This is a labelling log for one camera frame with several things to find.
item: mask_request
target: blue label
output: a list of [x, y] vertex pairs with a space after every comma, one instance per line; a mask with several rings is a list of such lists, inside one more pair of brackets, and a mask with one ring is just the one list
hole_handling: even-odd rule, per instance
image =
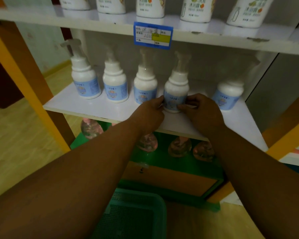
[[151, 48], [171, 48], [173, 27], [134, 22], [134, 44]]
[[168, 110], [179, 111], [177, 105], [185, 104], [187, 96], [173, 96], [164, 90], [164, 107]]
[[84, 96], [84, 97], [95, 96], [101, 91], [97, 78], [95, 78], [94, 80], [84, 81], [84, 82], [74, 81], [74, 84], [80, 96]]
[[234, 107], [236, 102], [239, 100], [239, 97], [240, 96], [227, 96], [219, 90], [216, 90], [212, 99], [221, 110], [228, 111]]
[[138, 104], [156, 98], [157, 88], [154, 90], [140, 90], [134, 86], [134, 98]]
[[128, 84], [126, 82], [117, 86], [104, 84], [104, 88], [107, 97], [112, 101], [121, 101], [128, 96]]

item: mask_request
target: wooden drawer front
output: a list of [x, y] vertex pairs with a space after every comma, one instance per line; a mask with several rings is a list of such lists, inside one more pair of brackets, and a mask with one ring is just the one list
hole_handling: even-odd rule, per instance
[[122, 179], [194, 196], [202, 196], [217, 182], [215, 179], [163, 169], [156, 166], [150, 166], [146, 169], [131, 161], [128, 163]]

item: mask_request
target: person's left arm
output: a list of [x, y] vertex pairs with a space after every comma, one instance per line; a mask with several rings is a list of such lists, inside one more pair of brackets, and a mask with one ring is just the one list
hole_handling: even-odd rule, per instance
[[0, 238], [86, 238], [100, 220], [141, 136], [164, 119], [163, 96], [64, 154], [0, 196]]

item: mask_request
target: hand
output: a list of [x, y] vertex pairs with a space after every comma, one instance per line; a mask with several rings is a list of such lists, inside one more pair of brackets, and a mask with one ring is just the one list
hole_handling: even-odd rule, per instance
[[218, 105], [207, 96], [202, 94], [187, 96], [185, 103], [197, 107], [178, 105], [177, 108], [189, 117], [195, 128], [204, 136], [209, 137], [218, 129], [226, 127]]
[[138, 127], [143, 136], [159, 128], [164, 120], [163, 106], [164, 96], [142, 103], [128, 119]]

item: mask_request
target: person's right arm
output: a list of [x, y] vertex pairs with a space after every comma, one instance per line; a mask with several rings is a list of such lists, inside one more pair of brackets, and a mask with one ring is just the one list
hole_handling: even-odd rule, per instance
[[223, 169], [266, 238], [299, 238], [299, 175], [227, 128], [217, 104], [202, 94], [180, 105], [208, 137]]

